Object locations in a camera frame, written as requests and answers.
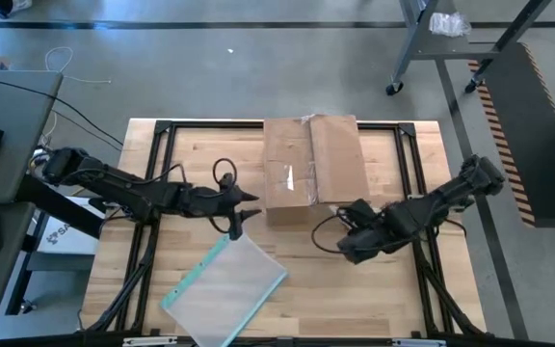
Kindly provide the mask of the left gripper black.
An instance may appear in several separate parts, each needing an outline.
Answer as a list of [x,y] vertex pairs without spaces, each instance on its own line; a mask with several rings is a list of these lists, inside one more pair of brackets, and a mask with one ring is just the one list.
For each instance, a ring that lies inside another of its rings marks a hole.
[[238,240],[242,222],[261,213],[260,209],[235,211],[242,201],[255,201],[258,197],[243,192],[235,183],[232,173],[225,173],[218,182],[219,190],[199,186],[185,191],[180,200],[180,214],[186,218],[204,218],[219,233],[230,240]]

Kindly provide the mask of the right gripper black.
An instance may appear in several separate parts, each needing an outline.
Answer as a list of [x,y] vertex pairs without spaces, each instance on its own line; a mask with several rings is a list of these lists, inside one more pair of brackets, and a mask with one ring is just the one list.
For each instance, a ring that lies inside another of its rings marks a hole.
[[337,242],[337,248],[354,264],[376,257],[380,252],[392,254],[403,247],[403,241],[385,227],[382,217],[374,211],[370,214],[342,211],[339,219],[349,230]]

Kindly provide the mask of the brown cardboard box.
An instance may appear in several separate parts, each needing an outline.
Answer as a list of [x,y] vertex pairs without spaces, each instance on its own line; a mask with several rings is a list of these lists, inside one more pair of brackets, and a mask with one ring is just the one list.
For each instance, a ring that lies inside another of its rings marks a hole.
[[266,220],[310,224],[357,199],[369,185],[357,119],[313,114],[263,124]]

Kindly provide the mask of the clear teal-edged zip pouch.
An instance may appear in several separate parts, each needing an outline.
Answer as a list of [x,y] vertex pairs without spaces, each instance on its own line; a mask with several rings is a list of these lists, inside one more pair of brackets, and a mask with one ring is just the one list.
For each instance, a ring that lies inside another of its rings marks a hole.
[[160,307],[198,347],[227,347],[286,277],[248,235],[223,236]]

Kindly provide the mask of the white box with logo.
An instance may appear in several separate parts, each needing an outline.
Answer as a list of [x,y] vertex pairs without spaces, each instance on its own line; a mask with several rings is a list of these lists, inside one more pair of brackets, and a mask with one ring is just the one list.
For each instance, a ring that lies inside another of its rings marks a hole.
[[99,241],[56,218],[48,216],[38,244],[43,254],[95,255]]

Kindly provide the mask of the black mat orange-striped edge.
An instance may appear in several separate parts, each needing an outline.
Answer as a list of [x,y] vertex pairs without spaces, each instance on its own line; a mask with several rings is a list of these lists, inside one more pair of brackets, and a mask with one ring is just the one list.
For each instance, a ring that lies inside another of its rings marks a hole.
[[520,219],[555,227],[555,103],[528,46],[495,59],[476,94]]

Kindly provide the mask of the black diagonal support bar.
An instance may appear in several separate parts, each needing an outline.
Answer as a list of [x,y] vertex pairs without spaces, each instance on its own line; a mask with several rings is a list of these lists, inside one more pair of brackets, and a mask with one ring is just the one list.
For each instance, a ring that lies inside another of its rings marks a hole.
[[16,193],[16,200],[31,202],[36,208],[73,228],[98,239],[103,220],[75,204],[32,175],[25,174]]

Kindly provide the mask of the grey metal cart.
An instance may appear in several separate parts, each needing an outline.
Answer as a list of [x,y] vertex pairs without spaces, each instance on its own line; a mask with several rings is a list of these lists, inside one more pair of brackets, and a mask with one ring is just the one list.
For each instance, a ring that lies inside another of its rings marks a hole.
[[456,9],[454,0],[399,0],[408,29],[399,59],[385,88],[388,95],[400,92],[402,76],[413,60],[476,60],[475,70],[464,91],[472,93],[486,78],[486,70],[509,46],[517,43],[552,0],[529,0],[494,43],[474,43],[466,37],[449,38],[430,31],[434,13]]

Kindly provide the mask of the white power adapter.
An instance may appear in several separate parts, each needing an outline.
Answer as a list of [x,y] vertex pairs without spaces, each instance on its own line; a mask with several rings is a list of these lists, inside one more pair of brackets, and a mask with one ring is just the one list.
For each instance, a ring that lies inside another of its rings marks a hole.
[[52,148],[45,147],[43,145],[38,145],[35,148],[33,155],[29,161],[29,168],[35,169],[40,165],[45,164],[53,153],[54,153],[54,150]]

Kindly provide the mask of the crumpled clear plastic bag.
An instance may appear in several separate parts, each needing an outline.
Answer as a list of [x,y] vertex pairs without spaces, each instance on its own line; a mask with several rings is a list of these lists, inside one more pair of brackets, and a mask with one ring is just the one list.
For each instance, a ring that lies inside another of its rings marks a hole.
[[434,35],[457,38],[469,35],[472,27],[466,17],[459,12],[433,13],[429,22],[429,30]]

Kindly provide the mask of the grey desk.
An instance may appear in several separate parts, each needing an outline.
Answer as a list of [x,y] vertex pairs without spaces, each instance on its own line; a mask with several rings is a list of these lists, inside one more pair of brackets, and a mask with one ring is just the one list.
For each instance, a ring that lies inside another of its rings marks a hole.
[[0,303],[36,209],[16,193],[61,81],[56,73],[0,71]]

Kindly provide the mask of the person's foot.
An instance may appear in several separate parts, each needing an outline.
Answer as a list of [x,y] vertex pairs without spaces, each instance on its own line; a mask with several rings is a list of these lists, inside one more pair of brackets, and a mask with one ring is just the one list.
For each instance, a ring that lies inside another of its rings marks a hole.
[[29,9],[33,0],[0,0],[0,18],[9,18],[12,14]]

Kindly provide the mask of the silver bracket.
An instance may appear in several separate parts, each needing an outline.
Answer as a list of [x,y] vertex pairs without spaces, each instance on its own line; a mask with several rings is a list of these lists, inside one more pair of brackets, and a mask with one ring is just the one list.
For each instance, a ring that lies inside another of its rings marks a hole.
[[177,342],[176,336],[135,336],[125,338],[121,347],[172,347]]
[[445,340],[419,339],[419,338],[394,338],[392,347],[447,347]]

